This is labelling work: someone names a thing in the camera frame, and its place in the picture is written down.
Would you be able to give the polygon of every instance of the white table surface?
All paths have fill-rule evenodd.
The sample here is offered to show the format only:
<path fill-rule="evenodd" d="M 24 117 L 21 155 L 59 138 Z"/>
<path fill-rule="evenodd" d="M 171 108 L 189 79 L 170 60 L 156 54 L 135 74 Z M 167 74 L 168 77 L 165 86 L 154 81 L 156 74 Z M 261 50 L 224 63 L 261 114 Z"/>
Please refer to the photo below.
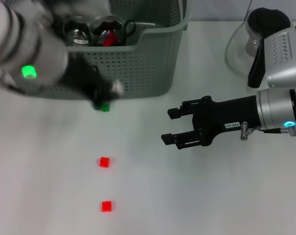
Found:
<path fill-rule="evenodd" d="M 254 94 L 224 63 L 239 24 L 191 22 L 171 90 L 107 114 L 0 90 L 0 235 L 296 235 L 296 137 L 231 132 L 185 150 L 160 139 L 192 130 L 167 114 L 182 101 Z"/>

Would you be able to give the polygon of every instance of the green indicator light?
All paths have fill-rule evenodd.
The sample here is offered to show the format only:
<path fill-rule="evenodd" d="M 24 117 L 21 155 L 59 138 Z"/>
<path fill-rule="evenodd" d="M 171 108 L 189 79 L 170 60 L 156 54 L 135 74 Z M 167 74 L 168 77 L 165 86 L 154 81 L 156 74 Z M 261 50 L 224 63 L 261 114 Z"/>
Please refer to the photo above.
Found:
<path fill-rule="evenodd" d="M 109 112 L 110 111 L 110 105 L 109 104 L 102 104 L 100 109 L 103 112 Z"/>
<path fill-rule="evenodd" d="M 31 65 L 22 67 L 22 74 L 25 79 L 36 79 L 37 77 L 36 69 Z"/>

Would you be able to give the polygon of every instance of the blurred robot arm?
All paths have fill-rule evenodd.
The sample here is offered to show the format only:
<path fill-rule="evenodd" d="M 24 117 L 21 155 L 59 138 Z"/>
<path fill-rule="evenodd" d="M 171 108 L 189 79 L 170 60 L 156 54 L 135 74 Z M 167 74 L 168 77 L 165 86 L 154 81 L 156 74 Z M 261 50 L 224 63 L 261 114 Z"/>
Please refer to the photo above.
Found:
<path fill-rule="evenodd" d="M 29 94 L 32 86 L 62 84 L 85 95 L 96 109 L 123 95 L 119 81 L 103 79 L 85 59 L 70 55 L 61 39 L 49 31 L 50 10 L 39 1 L 27 6 L 12 10 L 0 2 L 0 69 L 12 76 L 20 90 Z M 38 12 L 28 14 L 30 7 Z"/>

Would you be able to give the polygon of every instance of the white wall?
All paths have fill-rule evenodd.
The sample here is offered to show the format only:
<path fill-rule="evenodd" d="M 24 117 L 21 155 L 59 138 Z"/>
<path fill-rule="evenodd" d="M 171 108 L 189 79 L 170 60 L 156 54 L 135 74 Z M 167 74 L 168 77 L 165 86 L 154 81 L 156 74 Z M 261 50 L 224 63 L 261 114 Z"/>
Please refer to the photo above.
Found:
<path fill-rule="evenodd" d="M 193 1 L 194 21 L 243 20 L 250 0 L 189 0 Z M 253 0 L 255 5 L 268 4 L 284 11 L 296 21 L 296 0 Z"/>

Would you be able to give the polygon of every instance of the small cube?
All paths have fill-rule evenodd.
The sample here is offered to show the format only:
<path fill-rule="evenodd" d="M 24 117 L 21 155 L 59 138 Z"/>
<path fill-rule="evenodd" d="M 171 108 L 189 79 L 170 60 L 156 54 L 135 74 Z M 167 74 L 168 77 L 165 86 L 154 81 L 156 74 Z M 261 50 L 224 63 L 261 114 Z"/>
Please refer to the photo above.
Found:
<path fill-rule="evenodd" d="M 102 212 L 111 212 L 112 211 L 112 202 L 111 201 L 102 202 L 101 211 Z"/>
<path fill-rule="evenodd" d="M 110 166 L 110 159 L 109 158 L 100 158 L 100 167 L 108 168 Z"/>

